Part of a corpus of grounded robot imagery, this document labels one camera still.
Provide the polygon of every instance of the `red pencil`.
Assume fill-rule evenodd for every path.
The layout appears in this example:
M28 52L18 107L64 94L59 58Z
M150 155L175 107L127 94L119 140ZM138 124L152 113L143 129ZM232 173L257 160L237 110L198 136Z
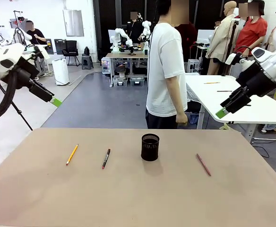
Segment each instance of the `red pencil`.
M199 159L201 165L203 166L203 168L205 169L205 171L207 172L207 174L208 174L209 176L211 176L210 171L208 170L208 168L207 168L206 165L204 164L204 162L203 162L202 158L200 157L200 155L197 154L197 158Z

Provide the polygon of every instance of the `beige table surface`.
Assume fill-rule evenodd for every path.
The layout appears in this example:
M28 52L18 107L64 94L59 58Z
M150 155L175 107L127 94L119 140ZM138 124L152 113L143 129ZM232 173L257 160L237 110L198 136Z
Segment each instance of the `beige table surface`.
M140 158L150 132L155 162ZM276 173L234 131L37 129L0 165L0 225L276 227Z
M129 53L108 53L106 58L148 58L148 55L144 53L135 53L136 55L131 56Z

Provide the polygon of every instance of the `pen holder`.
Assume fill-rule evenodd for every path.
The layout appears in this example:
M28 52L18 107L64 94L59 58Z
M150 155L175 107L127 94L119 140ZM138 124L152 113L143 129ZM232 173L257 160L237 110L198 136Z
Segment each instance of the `pen holder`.
M141 157L145 161L155 161L158 159L159 137L154 134L142 136Z

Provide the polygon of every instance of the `white wall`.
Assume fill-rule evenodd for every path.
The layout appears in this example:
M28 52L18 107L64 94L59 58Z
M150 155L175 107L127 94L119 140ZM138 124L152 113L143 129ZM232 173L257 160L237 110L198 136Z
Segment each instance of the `white wall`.
M265 2L265 16L263 17L267 23L267 33L265 42L270 36L272 30L276 27L276 0L264 0Z
M67 9L82 11L84 37L67 37L63 18L65 6ZM14 10L23 11L23 17L32 20L35 28L41 30L45 38L52 39L54 52L54 39L77 40L78 52L83 53L87 46L93 62L97 61L93 0L0 0L0 25L10 28L9 20L14 18ZM64 57L51 56L51 59L56 58Z

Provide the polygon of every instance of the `gray floor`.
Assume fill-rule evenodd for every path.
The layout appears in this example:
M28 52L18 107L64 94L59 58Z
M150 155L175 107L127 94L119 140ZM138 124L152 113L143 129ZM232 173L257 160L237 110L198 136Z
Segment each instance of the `gray floor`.
M87 75L76 89L55 110L42 127L66 128L136 128L147 127L145 105L147 86L144 87L109 87L109 78L101 73ZM204 118L204 128L219 129L222 124L209 117ZM233 125L232 128L243 131L246 125ZM260 138L275 138L276 135L261 135ZM265 160L276 171L276 142L257 144L267 150L270 158ZM264 156L261 148L256 148Z

